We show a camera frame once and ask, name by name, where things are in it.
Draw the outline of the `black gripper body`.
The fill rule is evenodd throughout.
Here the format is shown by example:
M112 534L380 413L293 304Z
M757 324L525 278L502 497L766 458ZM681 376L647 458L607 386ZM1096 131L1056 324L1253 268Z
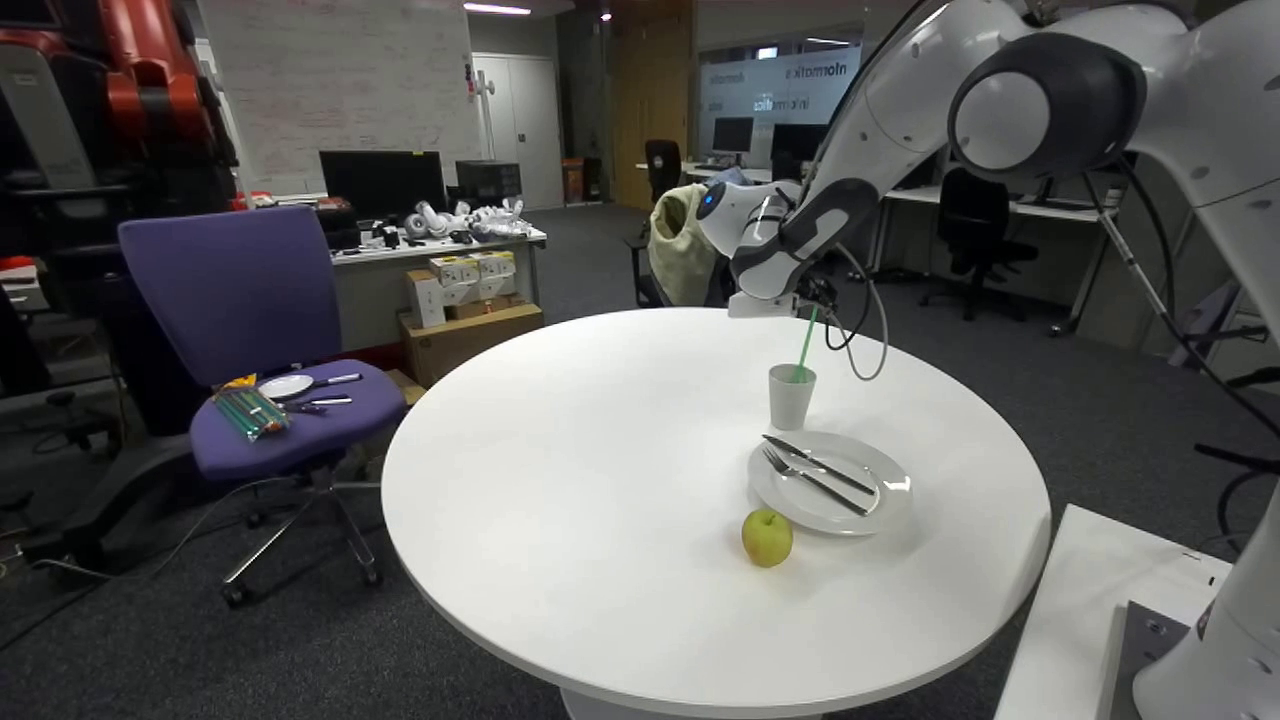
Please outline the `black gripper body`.
M798 317L833 310L836 299L838 299L844 275L846 275L846 259L844 259L838 251L825 251L821 259L813 259L813 265L798 270L791 308L797 308Z

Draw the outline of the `white robot base platform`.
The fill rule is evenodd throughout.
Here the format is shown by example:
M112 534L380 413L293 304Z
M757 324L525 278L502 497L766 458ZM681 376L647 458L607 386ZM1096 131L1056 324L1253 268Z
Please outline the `white robot base platform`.
M1228 558L1068 502L992 720L1107 720L1125 617L1192 624Z

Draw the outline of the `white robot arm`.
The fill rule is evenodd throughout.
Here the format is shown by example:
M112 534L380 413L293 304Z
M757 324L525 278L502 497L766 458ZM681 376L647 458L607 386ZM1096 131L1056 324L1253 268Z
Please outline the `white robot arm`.
M1280 335L1280 0L1201 22L1160 4L1035 22L1008 0L943 0L859 66L809 175L711 178L694 228L736 299L775 308L936 153L985 178L1157 158Z

